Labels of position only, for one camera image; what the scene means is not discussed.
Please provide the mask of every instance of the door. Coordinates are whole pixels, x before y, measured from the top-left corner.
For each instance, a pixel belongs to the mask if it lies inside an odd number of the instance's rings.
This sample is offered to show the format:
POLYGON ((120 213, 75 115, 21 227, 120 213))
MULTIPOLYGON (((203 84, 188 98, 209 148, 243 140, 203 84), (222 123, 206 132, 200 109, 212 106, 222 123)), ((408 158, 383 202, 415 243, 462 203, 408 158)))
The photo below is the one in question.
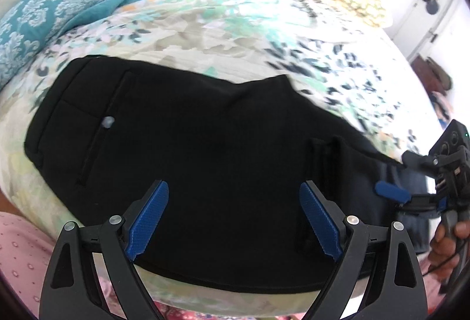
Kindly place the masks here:
POLYGON ((400 52, 410 60, 427 41, 433 41, 434 30, 447 13, 452 0, 436 0, 439 5, 434 15, 426 10, 424 0, 416 0, 402 26, 392 38, 400 52))

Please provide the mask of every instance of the white floral bed sheet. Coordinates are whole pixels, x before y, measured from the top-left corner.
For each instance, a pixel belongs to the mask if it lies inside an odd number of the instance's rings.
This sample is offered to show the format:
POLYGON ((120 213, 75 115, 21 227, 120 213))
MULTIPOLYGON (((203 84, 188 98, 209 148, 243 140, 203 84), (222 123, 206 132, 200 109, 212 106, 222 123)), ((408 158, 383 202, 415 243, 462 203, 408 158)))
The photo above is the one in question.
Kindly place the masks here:
MULTIPOLYGON (((295 90, 397 159, 407 149, 426 153, 442 132, 419 80, 385 33, 321 1, 142 0, 54 40, 0 94, 1 189, 54 238, 76 218, 26 158, 23 143, 57 75, 89 54, 237 83, 287 74, 295 90)), ((106 276, 102 258, 96 262, 106 276)), ((220 316, 303 312, 317 295, 225 292, 138 272, 155 300, 220 316)))

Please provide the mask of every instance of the blue rubber tip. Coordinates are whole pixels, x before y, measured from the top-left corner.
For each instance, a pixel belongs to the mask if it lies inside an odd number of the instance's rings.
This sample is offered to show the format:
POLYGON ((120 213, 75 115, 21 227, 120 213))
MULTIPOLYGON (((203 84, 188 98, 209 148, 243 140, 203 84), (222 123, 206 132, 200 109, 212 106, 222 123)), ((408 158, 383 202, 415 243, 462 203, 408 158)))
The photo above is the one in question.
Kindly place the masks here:
POLYGON ((334 224, 325 207, 313 194, 307 183, 302 183, 299 190, 300 205, 307 216, 313 232, 320 242, 321 248, 326 255, 331 256, 336 262, 343 255, 339 242, 339 230, 334 224))
POLYGON ((168 184, 162 181, 129 230, 129 244, 125 253, 130 260, 133 261, 137 255, 145 251, 166 204, 168 204, 168 184))
POLYGON ((379 181, 375 184, 375 192, 381 197, 394 200, 397 203, 407 203, 411 201, 409 191, 400 189, 398 186, 385 181, 379 181))

